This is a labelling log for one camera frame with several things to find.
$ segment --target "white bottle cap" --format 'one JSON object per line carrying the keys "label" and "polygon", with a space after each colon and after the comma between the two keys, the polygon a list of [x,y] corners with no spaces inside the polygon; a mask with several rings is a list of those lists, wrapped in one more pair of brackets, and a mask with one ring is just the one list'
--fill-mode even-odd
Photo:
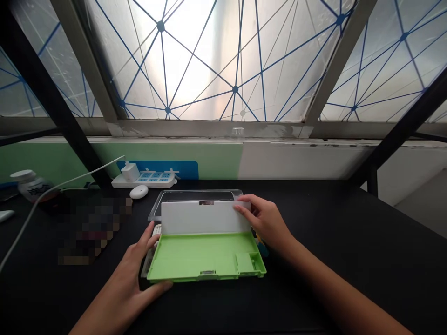
{"label": "white bottle cap", "polygon": [[34,178],[36,176],[36,172],[33,170],[22,170],[18,172],[14,172],[10,177],[14,179],[14,181],[26,181],[28,179]]}

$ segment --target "white wall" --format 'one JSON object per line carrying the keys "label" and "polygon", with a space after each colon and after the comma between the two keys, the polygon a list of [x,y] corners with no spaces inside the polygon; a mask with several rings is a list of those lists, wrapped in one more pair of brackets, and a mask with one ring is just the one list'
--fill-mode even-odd
{"label": "white wall", "polygon": [[447,238],[447,169],[412,192],[395,207]]}
{"label": "white wall", "polygon": [[[240,179],[346,179],[379,141],[247,141]],[[447,167],[447,146],[408,141],[379,169],[379,198],[394,206]]]}

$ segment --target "white cable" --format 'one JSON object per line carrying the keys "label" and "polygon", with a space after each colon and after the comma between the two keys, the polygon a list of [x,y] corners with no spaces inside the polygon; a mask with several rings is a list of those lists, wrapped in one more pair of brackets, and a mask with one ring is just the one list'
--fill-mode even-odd
{"label": "white cable", "polygon": [[33,207],[31,208],[31,211],[29,212],[28,217],[27,217],[27,219],[25,220],[25,223],[24,223],[23,226],[22,226],[22,229],[21,229],[20,232],[17,234],[17,237],[15,238],[15,240],[14,240],[12,246],[9,248],[8,252],[6,253],[5,258],[3,258],[3,260],[1,261],[1,264],[0,264],[0,274],[1,274],[3,268],[4,268],[5,264],[6,264],[6,262],[7,262],[8,258],[9,258],[9,256],[10,256],[11,253],[13,252],[13,250],[14,250],[14,248],[15,248],[15,245],[17,244],[17,242],[19,241],[19,239],[22,237],[22,234],[23,234],[23,232],[25,231],[25,228],[27,227],[28,222],[29,222],[29,220],[31,219],[31,216],[33,216],[33,213],[34,213],[34,210],[35,210],[36,207],[37,207],[37,204],[41,201],[41,199],[42,199],[47,193],[49,193],[49,192],[51,192],[51,191],[53,191],[53,190],[59,188],[59,187],[62,186],[62,185],[68,184],[69,182],[75,181],[75,180],[77,180],[77,179],[79,179],[79,178],[82,178],[82,177],[85,177],[85,176],[87,176],[87,175],[89,175],[89,174],[95,173],[96,171],[99,171],[99,170],[105,168],[107,165],[110,165],[110,164],[112,164],[112,163],[115,163],[117,160],[120,160],[120,159],[123,158],[123,157],[124,157],[124,155],[121,156],[121,157],[118,157],[118,158],[114,159],[113,161],[111,161],[111,162],[109,162],[109,163],[107,163],[107,164],[105,164],[105,165],[103,165],[103,166],[101,166],[100,168],[97,168],[96,170],[87,172],[86,174],[80,175],[79,177],[76,177],[76,178],[70,179],[70,180],[68,180],[68,181],[65,181],[65,182],[63,182],[63,183],[61,183],[61,184],[59,184],[59,185],[54,186],[53,188],[50,188],[49,190],[45,191],[44,193],[42,193],[41,196],[40,196],[39,198],[37,198],[36,202],[34,203]]}

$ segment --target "blue board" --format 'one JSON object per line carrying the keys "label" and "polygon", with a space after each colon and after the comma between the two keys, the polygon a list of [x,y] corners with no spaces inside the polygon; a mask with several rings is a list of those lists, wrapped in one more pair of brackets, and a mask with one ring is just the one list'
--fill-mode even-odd
{"label": "blue board", "polygon": [[[126,161],[116,162],[121,170],[125,166]],[[196,161],[129,161],[135,163],[140,171],[149,169],[150,171],[165,172],[179,171],[176,175],[181,179],[199,179],[199,165]]]}

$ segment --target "desk surface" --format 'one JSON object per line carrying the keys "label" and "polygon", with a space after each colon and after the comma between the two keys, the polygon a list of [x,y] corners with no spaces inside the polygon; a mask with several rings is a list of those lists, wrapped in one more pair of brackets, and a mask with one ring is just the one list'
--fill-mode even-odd
{"label": "desk surface", "polygon": [[[415,334],[447,333],[447,241],[342,181],[180,181],[175,189],[239,188],[275,202],[286,224],[310,251]],[[129,190],[119,190],[127,196]],[[160,189],[134,202],[93,265],[58,266],[61,226],[36,211],[0,275],[4,329],[67,333],[147,227]],[[72,191],[73,202],[100,197]],[[0,225],[0,257],[31,206],[0,206],[16,216]],[[308,287],[274,253],[263,279],[177,283],[150,305],[130,334],[336,333]],[[148,283],[140,280],[142,288]]]}

